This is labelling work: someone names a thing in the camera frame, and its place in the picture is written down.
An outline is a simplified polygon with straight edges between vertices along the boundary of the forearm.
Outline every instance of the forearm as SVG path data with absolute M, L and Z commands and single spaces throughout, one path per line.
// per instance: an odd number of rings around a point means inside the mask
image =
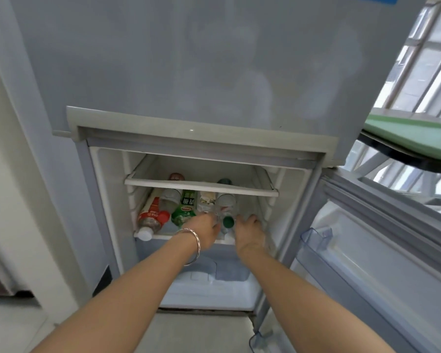
M 355 315 L 266 252 L 247 251 L 242 260 L 298 352 L 393 352 Z
M 195 250 L 191 233 L 173 237 L 72 315 L 33 353 L 132 353 Z

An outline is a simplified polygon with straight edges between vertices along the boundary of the bangle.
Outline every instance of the bangle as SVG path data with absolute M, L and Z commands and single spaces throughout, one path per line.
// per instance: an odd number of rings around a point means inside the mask
M 180 233 L 180 232 L 182 232 L 182 231 L 189 231 L 190 233 L 192 233 L 192 234 L 195 236 L 195 238 L 196 238 L 196 242 L 197 242 L 197 254 L 196 254 L 196 257 L 195 257 L 192 261 L 190 261 L 189 263 L 187 263 L 187 264 L 185 265 L 185 266 L 190 266 L 192 263 L 194 263 L 194 262 L 199 258 L 199 255 L 200 255 L 200 253 L 201 253 L 201 243 L 200 243 L 200 241 L 199 241 L 199 237 L 198 237 L 198 235 L 196 234 L 196 232 L 195 232 L 194 230 L 192 230 L 192 229 L 189 229 L 189 228 L 180 229 L 179 231 L 177 231 L 177 232 L 175 233 L 175 235 L 178 234 L 178 233 Z

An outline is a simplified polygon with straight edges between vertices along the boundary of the freezer door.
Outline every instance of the freezer door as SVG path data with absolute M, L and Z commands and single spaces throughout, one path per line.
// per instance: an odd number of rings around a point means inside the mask
M 0 0 L 0 71 L 57 132 L 75 106 L 339 138 L 344 161 L 425 1 Z
M 284 262 L 397 352 L 441 352 L 441 214 L 343 170 L 325 171 L 309 208 Z M 258 346 L 288 351 L 271 311 L 261 323 Z

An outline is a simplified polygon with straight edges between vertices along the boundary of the refrigerator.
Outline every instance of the refrigerator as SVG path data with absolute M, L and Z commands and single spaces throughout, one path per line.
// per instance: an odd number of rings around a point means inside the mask
M 118 277 L 176 230 L 134 237 L 152 188 L 232 193 L 395 350 L 441 352 L 441 214 L 336 168 L 424 2 L 0 0 L 0 75 L 87 280 L 95 247 Z M 244 313 L 287 349 L 222 236 L 161 308 Z

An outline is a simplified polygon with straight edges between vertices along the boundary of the tiled floor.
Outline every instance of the tiled floor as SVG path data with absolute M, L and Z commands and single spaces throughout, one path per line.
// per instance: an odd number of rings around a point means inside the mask
M 0 298 L 0 353 L 29 353 L 54 329 L 32 299 Z M 245 317 L 156 315 L 136 353 L 250 352 Z

